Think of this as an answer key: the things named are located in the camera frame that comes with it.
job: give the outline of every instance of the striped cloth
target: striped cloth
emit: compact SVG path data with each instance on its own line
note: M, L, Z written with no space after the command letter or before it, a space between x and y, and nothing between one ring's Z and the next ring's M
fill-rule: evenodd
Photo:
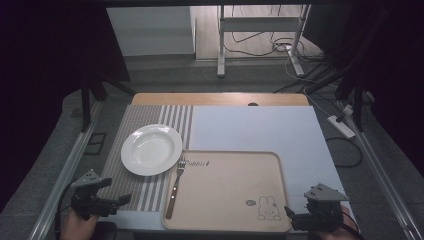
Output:
M162 197L166 193L168 171L154 176L133 174L122 164L121 148L127 137L137 129L151 124L164 124L179 132L183 149L189 149L192 114L193 106L129 105L101 174L103 178L112 178L113 182L111 186L99 191L99 197L118 199L131 193L131 202L120 210L160 211L164 204Z

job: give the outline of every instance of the wooden fork handle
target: wooden fork handle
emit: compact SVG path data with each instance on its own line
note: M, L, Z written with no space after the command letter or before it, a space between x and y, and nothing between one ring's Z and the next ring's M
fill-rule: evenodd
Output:
M177 198L178 186L172 188L171 198L169 199L168 210L166 211L165 217L170 219L172 217L172 212L174 211L175 199Z

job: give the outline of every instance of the human hand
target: human hand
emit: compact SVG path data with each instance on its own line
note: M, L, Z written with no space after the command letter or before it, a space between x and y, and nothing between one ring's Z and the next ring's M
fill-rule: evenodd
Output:
M358 230L356 224L350 219L350 211L347 207L340 205L343 214L343 223L351 227L352 229ZM335 231L329 232L315 232L315 234L321 238L321 240L357 240L357 238L347 230L339 227Z
M93 236L97 220L100 216L91 216L84 220L70 208L63 225L61 240L89 240Z

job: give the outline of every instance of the gray carpet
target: gray carpet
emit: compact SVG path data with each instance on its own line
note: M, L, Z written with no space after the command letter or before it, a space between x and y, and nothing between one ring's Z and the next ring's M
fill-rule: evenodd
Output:
M125 85L136 92L274 92L295 81L286 74L284 63L284 60L233 61L227 63L225 78L218 78L214 62L193 62L191 59L154 59L153 61L148 58L141 60L133 58L127 59L132 82ZM314 63L303 65L306 72L315 66ZM291 74L294 74L291 66L288 69ZM102 171L125 107L131 103L131 97L128 95L108 84L105 86L109 97L104 103L100 120L94 131L107 134L105 145L100 155L82 157L75 172L76 177L81 176L93 166L96 172ZM299 86L290 88L288 92L298 89ZM320 90L319 93L334 102L334 90L334 87L329 86ZM311 97L327 113L336 115L339 113L330 101L317 95ZM64 100L63 113L55 131L33 169L0 214L2 239L28 238L78 137L82 119L75 113L78 113L80 107L79 92L69 95ZM324 136L326 138L341 137L341 134L326 120L328 116L316 106L314 107ZM420 228L424 229L424 179L378 124L368 108L364 107L363 114L365 133L399 194L421 225ZM328 142L328 146L335 164L352 164L360 157L358 150L346 142L334 140ZM337 170L365 238L406 239L368 166L367 159L365 158L355 168L338 168ZM161 239L157 236L144 236L144 239L153 238ZM54 239L52 231L47 239ZM133 235L120 232L117 239L133 239ZM306 238L290 236L288 239Z

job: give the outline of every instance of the beige tray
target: beige tray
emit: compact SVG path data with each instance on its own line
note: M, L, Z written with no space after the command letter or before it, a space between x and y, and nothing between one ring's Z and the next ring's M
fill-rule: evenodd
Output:
M171 219L165 218L176 178L171 168L163 223L169 229L286 232L290 221L281 165L271 152L185 151Z

